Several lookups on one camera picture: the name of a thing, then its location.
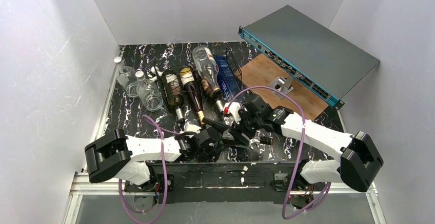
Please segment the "clear bottle dark label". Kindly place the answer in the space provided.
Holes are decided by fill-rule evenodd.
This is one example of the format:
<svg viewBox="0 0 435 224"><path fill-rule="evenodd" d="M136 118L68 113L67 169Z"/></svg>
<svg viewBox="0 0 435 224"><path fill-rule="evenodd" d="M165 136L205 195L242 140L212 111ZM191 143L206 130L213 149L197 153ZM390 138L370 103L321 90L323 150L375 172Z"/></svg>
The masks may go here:
<svg viewBox="0 0 435 224"><path fill-rule="evenodd" d="M163 98L157 85L147 79L141 70L136 71L135 77L138 83L136 91L145 109L150 112L161 109Z"/></svg>

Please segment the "clear bottle gold label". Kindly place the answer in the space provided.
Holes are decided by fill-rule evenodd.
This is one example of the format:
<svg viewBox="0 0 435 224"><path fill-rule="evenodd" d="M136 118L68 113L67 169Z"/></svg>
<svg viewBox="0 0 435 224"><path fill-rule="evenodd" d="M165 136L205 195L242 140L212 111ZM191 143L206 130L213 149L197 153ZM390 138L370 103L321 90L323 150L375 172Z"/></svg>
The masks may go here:
<svg viewBox="0 0 435 224"><path fill-rule="evenodd" d="M246 149L252 149L252 146L257 146L258 148L260 145L267 145L272 146L273 145L273 138L268 136L260 136L259 138L249 138L245 134L236 135L234 137L234 144L236 147L240 148L246 148Z"/></svg>

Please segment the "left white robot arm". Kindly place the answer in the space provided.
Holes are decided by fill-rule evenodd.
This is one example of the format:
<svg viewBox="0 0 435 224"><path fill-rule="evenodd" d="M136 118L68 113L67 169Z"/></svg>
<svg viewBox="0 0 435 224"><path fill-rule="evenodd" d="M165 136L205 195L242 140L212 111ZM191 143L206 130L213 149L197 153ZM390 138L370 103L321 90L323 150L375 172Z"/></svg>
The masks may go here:
<svg viewBox="0 0 435 224"><path fill-rule="evenodd" d="M124 130L115 129L85 146L89 181L100 183L118 178L142 185L155 177L147 165L149 161L212 158L230 126L208 118L205 123L207 128L187 125L184 131L163 139L129 136Z"/></svg>

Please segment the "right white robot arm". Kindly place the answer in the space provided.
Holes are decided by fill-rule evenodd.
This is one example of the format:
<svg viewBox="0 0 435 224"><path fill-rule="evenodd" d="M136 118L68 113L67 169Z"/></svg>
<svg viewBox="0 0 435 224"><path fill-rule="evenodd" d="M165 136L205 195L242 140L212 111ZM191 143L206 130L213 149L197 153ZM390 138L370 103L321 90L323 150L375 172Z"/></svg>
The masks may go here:
<svg viewBox="0 0 435 224"><path fill-rule="evenodd" d="M341 182L358 192L366 192L384 164L372 138L359 131L352 135L303 119L293 110L271 108L259 95L252 94L241 102L224 106L224 114L232 116L232 128L243 138L251 139L264 129L283 137L298 138L325 152L330 160L301 160L295 166L289 184L298 187L319 182Z"/></svg>

